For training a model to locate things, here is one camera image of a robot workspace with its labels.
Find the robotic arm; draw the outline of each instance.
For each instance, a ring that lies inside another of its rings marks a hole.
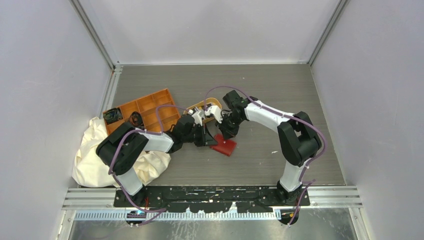
[[[215,125],[221,130],[224,139],[235,137],[243,121],[254,121],[278,134],[281,150],[286,158],[284,173],[277,183],[279,198],[285,201],[296,197],[302,189],[300,181],[302,171],[321,148],[320,138],[309,127],[284,117],[293,116],[311,123],[306,113],[287,113],[269,107],[257,98],[250,99],[254,102],[247,98],[243,99],[233,90],[223,98],[230,109],[229,113],[222,114],[216,105],[206,110],[196,108],[183,115],[175,126],[166,132],[146,132],[139,129],[139,132],[129,135],[124,142],[113,166],[113,172],[125,190],[133,196],[143,188],[143,183],[132,168],[142,151],[174,153],[183,143],[194,143],[198,147],[216,145],[217,142],[202,123],[207,116],[215,117]],[[124,123],[97,147],[96,153],[106,165],[111,166],[121,139],[132,130],[134,127],[130,123]]]

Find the red square pad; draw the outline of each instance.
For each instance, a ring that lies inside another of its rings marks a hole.
[[[218,142],[218,145],[209,147],[217,152],[230,156],[236,148],[237,142],[230,139],[224,140],[222,134],[216,134],[213,138]]]

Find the wooden tabletop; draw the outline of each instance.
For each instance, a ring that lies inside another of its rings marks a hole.
[[[344,185],[339,162],[324,118],[311,69],[306,64],[144,65],[125,66],[113,105],[118,106],[168,88],[175,103],[189,107],[216,86],[240,88],[264,104],[284,112],[306,112],[329,142],[328,151],[310,165],[304,180],[315,185]],[[208,97],[222,97],[230,88],[218,88]],[[208,123],[212,135],[219,130]],[[151,185],[275,185],[283,174],[285,158],[278,135],[256,122],[245,121],[233,138],[230,157],[209,147],[186,143],[171,154],[168,169]]]

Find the gray wall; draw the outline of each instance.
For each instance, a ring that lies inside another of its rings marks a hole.
[[[81,0],[121,64],[307,62],[339,0]]]
[[[0,233],[57,235],[71,168],[108,65],[67,0],[0,1]]]
[[[424,1],[353,0],[313,65],[376,239],[424,235]]]

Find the white cloth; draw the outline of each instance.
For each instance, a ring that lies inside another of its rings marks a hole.
[[[81,146],[73,162],[72,177],[81,186],[101,188],[118,184],[108,175],[109,166],[96,154],[97,146],[108,136],[105,121],[94,117],[84,132]],[[169,154],[160,151],[141,152],[133,168],[144,185],[159,177],[170,163]]]

